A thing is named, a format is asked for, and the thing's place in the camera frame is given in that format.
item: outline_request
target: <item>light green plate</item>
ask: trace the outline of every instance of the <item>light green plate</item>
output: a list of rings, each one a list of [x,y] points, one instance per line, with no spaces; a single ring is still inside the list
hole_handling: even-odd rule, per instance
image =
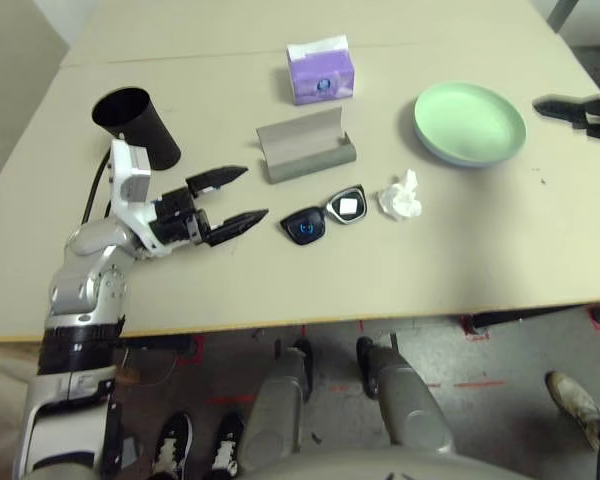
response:
[[[415,129],[434,155],[463,167],[487,167],[514,156],[527,138],[520,112],[491,90],[442,83],[416,102]]]

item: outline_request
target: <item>purple tissue box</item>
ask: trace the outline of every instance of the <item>purple tissue box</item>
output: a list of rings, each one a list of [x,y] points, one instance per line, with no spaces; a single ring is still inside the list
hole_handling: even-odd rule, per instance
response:
[[[355,69],[348,50],[312,53],[291,60],[287,52],[296,105],[353,96]]]

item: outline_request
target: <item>crumpled tissue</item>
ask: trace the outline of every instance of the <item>crumpled tissue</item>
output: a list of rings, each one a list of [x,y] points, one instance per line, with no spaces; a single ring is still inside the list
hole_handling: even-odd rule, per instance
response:
[[[422,213],[422,204],[416,200],[418,179],[416,172],[409,170],[400,183],[394,183],[378,194],[378,201],[384,213],[395,220],[418,217]]]

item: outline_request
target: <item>table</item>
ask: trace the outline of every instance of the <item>table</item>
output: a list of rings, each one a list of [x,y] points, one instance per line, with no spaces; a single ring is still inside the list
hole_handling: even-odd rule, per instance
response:
[[[352,3],[376,12],[364,0]],[[241,164],[248,174],[198,206],[212,222],[248,209],[270,213],[218,247],[181,248],[139,263],[129,277],[126,335],[599,301],[600,141],[538,116],[531,106],[549,93],[598,91],[530,6],[472,3],[485,9],[481,21],[466,20],[465,13],[454,22],[441,11],[436,18],[447,28],[439,37],[353,46],[354,98],[306,107],[290,103],[281,52],[92,56],[65,64],[0,176],[0,341],[41,337],[49,282],[109,141],[92,124],[91,108],[107,91],[129,84],[152,94],[183,152],[178,165],[153,175],[151,198],[184,185],[191,174]],[[94,22],[85,38],[96,36]],[[385,29],[375,28],[382,38]],[[524,151],[477,171],[432,157],[413,133],[413,103],[447,80],[476,82],[508,97],[528,124]],[[269,185],[255,128],[338,105],[358,160]],[[374,192],[409,168],[418,174],[423,215],[394,222],[379,212]],[[307,247],[284,236],[280,219],[356,183],[370,202],[361,223],[329,221],[325,238]],[[104,211],[106,193],[103,183],[92,215]]]
[[[532,30],[550,37],[533,6],[517,3],[107,0],[100,3],[63,65],[284,52],[288,43],[343,33],[352,47],[422,47],[456,42],[459,35],[484,40],[489,37],[480,34],[500,34],[499,27],[505,25],[517,37],[528,22]]]

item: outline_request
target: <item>white sticker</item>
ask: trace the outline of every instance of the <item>white sticker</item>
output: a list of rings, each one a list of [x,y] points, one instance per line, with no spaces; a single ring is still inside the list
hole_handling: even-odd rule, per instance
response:
[[[358,200],[355,198],[343,198],[340,200],[340,215],[351,215],[358,211]]]

